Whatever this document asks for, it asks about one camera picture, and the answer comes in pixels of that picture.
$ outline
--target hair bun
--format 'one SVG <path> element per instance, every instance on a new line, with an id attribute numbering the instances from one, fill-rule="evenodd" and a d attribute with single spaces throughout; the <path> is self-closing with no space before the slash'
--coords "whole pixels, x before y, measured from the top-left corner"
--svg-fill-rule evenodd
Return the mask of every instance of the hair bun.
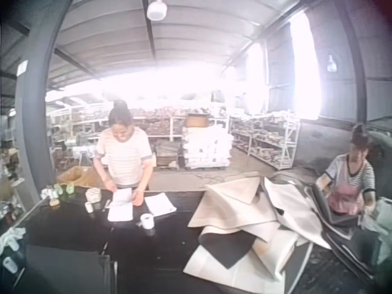
<path id="1" fill-rule="evenodd" d="M 353 127 L 353 134 L 359 135 L 359 134 L 365 134 L 366 133 L 366 128 L 364 124 L 356 124 Z"/>
<path id="2" fill-rule="evenodd" d="M 125 102 L 121 99 L 117 99 L 113 103 L 113 108 L 114 109 L 128 109 L 128 105 L 127 105 L 127 102 Z"/>

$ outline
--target light bulb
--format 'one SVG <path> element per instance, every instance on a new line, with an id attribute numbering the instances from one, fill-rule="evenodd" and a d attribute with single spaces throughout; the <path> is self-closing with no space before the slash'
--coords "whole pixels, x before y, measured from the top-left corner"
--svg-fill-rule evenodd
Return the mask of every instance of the light bulb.
<path id="1" fill-rule="evenodd" d="M 333 56 L 329 56 L 328 64 L 326 66 L 328 72 L 337 72 L 337 64 L 335 60 L 333 60 Z"/>
<path id="2" fill-rule="evenodd" d="M 162 0 L 150 3 L 147 8 L 147 17 L 152 21 L 161 21 L 166 17 L 167 6 Z"/>

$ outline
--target black workbench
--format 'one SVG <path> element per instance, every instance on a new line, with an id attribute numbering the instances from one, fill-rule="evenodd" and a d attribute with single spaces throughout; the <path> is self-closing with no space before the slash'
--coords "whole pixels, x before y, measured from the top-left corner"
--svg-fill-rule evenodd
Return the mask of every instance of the black workbench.
<path id="1" fill-rule="evenodd" d="M 136 226 L 147 212 L 145 204 L 134 207 L 133 221 L 112 223 L 107 221 L 108 211 L 102 212 L 111 193 L 103 191 L 101 203 L 88 214 L 84 190 L 77 192 L 72 203 L 52 208 L 43 202 L 30 212 L 20 225 L 26 227 L 28 244 L 110 255 L 118 262 L 119 294 L 241 293 L 183 273 L 202 230 L 187 227 L 202 192 L 166 192 L 177 212 L 156 218 L 153 235 Z M 357 294 L 361 288 L 363 284 L 331 251 L 315 246 L 294 293 Z"/>

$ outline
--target window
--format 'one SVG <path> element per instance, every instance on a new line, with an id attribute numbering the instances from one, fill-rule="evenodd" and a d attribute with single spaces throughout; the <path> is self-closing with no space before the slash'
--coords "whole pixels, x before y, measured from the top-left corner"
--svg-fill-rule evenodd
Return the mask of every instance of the window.
<path id="1" fill-rule="evenodd" d="M 295 58 L 294 107 L 300 118 L 317 119 L 321 109 L 319 65 L 305 13 L 290 20 Z"/>

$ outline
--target small container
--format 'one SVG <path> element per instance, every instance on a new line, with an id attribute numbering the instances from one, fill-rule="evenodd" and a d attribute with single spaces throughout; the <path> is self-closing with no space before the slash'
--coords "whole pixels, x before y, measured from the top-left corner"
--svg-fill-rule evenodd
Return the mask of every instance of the small container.
<path id="1" fill-rule="evenodd" d="M 2 262 L 2 265 L 9 270 L 12 274 L 16 274 L 18 271 L 18 266 L 17 264 L 10 258 L 9 256 L 4 259 Z"/>
<path id="2" fill-rule="evenodd" d="M 85 207 L 86 207 L 86 210 L 87 210 L 87 212 L 88 213 L 92 213 L 93 211 L 94 211 L 94 208 L 92 207 L 92 204 L 91 204 L 91 202 L 86 202 L 85 203 Z"/>
<path id="3" fill-rule="evenodd" d="M 146 230 L 154 227 L 154 216 L 151 213 L 144 213 L 140 217 L 141 226 Z"/>
<path id="4" fill-rule="evenodd" d="M 88 202 L 97 203 L 100 202 L 102 194 L 98 188 L 90 188 L 86 191 L 86 198 Z"/>
<path id="5" fill-rule="evenodd" d="M 11 247 L 13 251 L 19 250 L 19 243 L 15 238 L 9 238 L 7 244 Z"/>

